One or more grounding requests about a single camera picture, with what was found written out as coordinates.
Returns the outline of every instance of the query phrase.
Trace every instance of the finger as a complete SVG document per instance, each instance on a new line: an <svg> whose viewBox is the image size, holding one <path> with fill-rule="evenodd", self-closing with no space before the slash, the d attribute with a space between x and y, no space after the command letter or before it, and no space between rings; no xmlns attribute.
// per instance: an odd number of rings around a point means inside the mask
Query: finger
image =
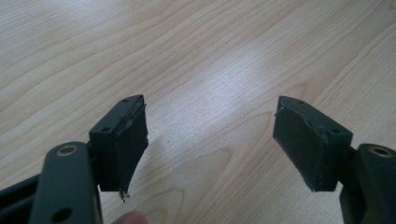
<svg viewBox="0 0 396 224"><path fill-rule="evenodd" d="M149 224L146 220L145 215L138 211L132 211L126 213L122 217L119 217L113 224Z"/></svg>

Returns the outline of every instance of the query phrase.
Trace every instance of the hole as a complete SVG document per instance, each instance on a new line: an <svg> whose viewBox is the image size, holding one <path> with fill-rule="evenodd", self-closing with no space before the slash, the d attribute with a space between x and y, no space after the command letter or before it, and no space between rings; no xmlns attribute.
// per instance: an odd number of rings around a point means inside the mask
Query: hole
<svg viewBox="0 0 396 224"><path fill-rule="evenodd" d="M382 147L369 147L369 150L380 157L391 158L393 156L389 150Z"/></svg>
<svg viewBox="0 0 396 224"><path fill-rule="evenodd" d="M77 148L78 147L76 147L76 146L61 147L60 149L58 149L58 151L56 151L56 154L58 156L68 156L68 155L71 155L71 154L75 153Z"/></svg>
<svg viewBox="0 0 396 224"><path fill-rule="evenodd" d="M340 130L338 129L331 129L330 131L332 131L332 133L340 133Z"/></svg>
<svg viewBox="0 0 396 224"><path fill-rule="evenodd" d="M103 129L101 129L100 131L103 132L103 133L105 133L105 132L108 132L108 130L110 130L110 128L109 128L109 127L105 127L105 128L103 128Z"/></svg>
<svg viewBox="0 0 396 224"><path fill-rule="evenodd" d="M63 209L59 210L58 212L56 212L55 214L53 214L52 222L54 222L54 223L63 222L65 220L67 220L68 218L70 218L71 215L72 215L72 209L63 208Z"/></svg>

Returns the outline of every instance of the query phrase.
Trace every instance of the wooden table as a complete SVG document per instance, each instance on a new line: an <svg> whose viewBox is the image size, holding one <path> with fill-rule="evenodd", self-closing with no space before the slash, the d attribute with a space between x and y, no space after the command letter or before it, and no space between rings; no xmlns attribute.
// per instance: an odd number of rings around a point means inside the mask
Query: wooden table
<svg viewBox="0 0 396 224"><path fill-rule="evenodd" d="M272 138L279 95L396 148L396 1L3 1L0 188L143 93L149 147L111 223L341 223Z"/></svg>

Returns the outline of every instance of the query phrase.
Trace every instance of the black arm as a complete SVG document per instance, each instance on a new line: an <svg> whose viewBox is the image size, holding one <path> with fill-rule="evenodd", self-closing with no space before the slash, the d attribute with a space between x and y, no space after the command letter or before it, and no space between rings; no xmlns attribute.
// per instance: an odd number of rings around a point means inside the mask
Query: black arm
<svg viewBox="0 0 396 224"><path fill-rule="evenodd" d="M396 153L350 146L352 132L306 102L280 96L274 138L313 191L340 181L345 223L396 223Z"/></svg>
<svg viewBox="0 0 396 224"><path fill-rule="evenodd" d="M88 144L53 148L41 175L0 191L0 223L102 223L96 186L123 199L147 135L143 95L119 101L90 130Z"/></svg>

